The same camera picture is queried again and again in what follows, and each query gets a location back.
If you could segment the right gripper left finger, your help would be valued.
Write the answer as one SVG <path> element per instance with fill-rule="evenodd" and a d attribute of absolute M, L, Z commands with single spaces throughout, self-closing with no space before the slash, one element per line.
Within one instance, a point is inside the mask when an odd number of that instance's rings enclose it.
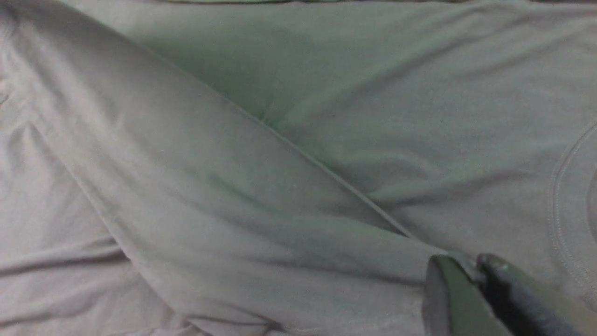
<path fill-rule="evenodd" d="M 452 257 L 427 263 L 422 306 L 426 336 L 509 336 L 490 304 Z"/>

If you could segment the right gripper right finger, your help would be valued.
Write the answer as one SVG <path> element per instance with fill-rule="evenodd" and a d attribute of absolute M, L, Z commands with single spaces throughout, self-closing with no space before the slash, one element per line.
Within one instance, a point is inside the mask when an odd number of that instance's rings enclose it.
<path fill-rule="evenodd" d="M 510 262 L 480 254 L 480 287 L 494 314 L 514 336 L 594 336 L 596 312 L 544 285 Z"/>

